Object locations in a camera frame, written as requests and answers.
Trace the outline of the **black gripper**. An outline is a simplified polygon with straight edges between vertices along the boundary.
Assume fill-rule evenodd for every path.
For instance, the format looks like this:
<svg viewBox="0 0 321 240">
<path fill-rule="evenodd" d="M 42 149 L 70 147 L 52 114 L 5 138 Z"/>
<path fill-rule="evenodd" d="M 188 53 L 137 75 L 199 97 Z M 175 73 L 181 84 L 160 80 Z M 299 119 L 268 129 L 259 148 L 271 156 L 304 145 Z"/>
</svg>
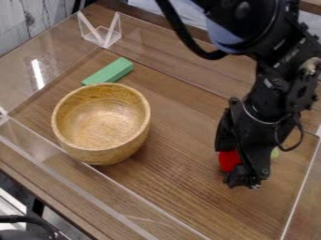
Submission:
<svg viewBox="0 0 321 240">
<path fill-rule="evenodd" d="M 228 152 L 236 149 L 240 158 L 254 151 L 263 151 L 272 147 L 288 152 L 303 139 L 303 136 L 299 136 L 298 143 L 290 147 L 282 145 L 294 128 L 302 131 L 299 117 L 300 115 L 295 112 L 282 113 L 272 119 L 264 118 L 251 109 L 251 104 L 246 100 L 231 97 L 215 131 L 213 150 Z M 260 188 L 259 178 L 268 177 L 270 174 L 258 175 L 244 165 L 236 165 L 225 174 L 223 183 L 228 188 L 258 189 Z"/>
</svg>

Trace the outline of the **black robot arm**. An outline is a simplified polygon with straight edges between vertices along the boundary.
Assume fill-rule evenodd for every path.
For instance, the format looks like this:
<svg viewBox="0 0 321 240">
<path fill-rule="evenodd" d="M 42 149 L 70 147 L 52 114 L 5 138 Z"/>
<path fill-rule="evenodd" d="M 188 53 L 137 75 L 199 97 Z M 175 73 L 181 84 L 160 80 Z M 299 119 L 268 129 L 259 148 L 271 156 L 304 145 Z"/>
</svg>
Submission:
<svg viewBox="0 0 321 240">
<path fill-rule="evenodd" d="M 244 97 L 232 97 L 215 131 L 213 150 L 229 188 L 259 188 L 271 174 L 271 150 L 302 130 L 300 112 L 318 100 L 321 41 L 298 21 L 300 0 L 191 0 L 207 20 L 212 52 L 191 38 L 169 0 L 155 0 L 176 36 L 199 57 L 246 55 L 255 80 Z"/>
</svg>

